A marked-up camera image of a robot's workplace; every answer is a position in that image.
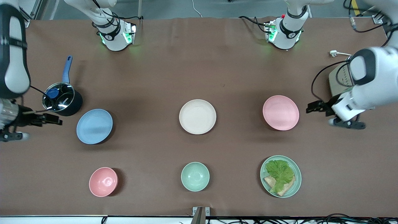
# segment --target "blue pot handle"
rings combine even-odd
[[[70,70],[70,66],[72,64],[72,55],[68,56],[65,62],[65,68],[64,68],[64,72],[62,74],[62,82],[63,83],[69,83],[69,70]]]

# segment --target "white plug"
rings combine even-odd
[[[330,54],[332,57],[336,57],[337,55],[352,56],[352,55],[347,54],[347,53],[338,52],[337,50],[332,50],[332,51],[329,52],[329,54]]]

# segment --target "gray floor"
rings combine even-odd
[[[203,17],[236,18],[248,16],[259,18],[280,16],[286,13],[283,0],[194,0],[195,8]],[[88,19],[79,10],[67,5],[63,0],[48,0],[41,16],[43,20]],[[119,16],[137,16],[138,0],[118,0],[111,9]],[[347,17],[343,0],[335,0],[324,6],[311,6],[313,17]],[[172,19],[199,17],[192,8],[191,0],[143,0],[142,15],[144,19]]]

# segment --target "yellow tape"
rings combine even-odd
[[[361,14],[361,12],[358,9],[358,5],[357,5],[357,1],[356,0],[352,0],[352,7],[354,8],[354,13],[355,13],[356,16]]]

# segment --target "food on plate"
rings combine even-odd
[[[295,174],[286,161],[272,160],[265,165],[265,168],[269,176],[264,180],[271,187],[271,192],[279,196],[283,196],[296,181]]]

